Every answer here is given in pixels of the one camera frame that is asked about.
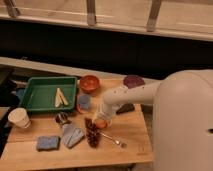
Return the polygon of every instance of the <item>spoon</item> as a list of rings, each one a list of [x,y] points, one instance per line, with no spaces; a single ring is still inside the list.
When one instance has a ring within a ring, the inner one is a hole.
[[[103,135],[104,137],[106,137],[106,138],[112,140],[112,141],[113,141],[115,144],[117,144],[119,147],[121,147],[121,148],[127,147],[127,144],[126,144],[126,143],[124,143],[124,142],[122,142],[122,141],[119,141],[119,140],[116,140],[116,139],[110,137],[109,135],[104,134],[103,132],[99,132],[99,133],[100,133],[101,135]]]

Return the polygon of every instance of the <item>gray cloth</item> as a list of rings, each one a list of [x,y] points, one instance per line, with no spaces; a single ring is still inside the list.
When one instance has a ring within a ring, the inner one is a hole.
[[[59,142],[60,142],[59,136],[38,137],[36,149],[38,151],[58,150]]]
[[[61,141],[63,144],[72,148],[84,137],[82,129],[78,128],[74,123],[64,124],[62,127]]]

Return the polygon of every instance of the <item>paper cup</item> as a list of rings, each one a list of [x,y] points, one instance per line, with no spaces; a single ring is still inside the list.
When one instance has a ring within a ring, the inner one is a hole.
[[[31,124],[26,109],[16,108],[8,115],[8,120],[20,128],[28,128]]]

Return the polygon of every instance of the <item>bunch of grapes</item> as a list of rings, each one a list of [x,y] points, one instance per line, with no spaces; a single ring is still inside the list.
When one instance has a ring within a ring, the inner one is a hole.
[[[85,127],[86,127],[86,137],[88,144],[95,148],[98,146],[100,140],[99,129],[95,124],[92,123],[92,119],[85,118]]]

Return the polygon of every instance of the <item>green plastic tray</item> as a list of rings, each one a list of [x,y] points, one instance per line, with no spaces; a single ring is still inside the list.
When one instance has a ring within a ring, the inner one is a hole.
[[[67,106],[55,107],[56,89],[68,100]],[[29,79],[19,107],[30,113],[72,112],[75,107],[76,77],[32,77]]]

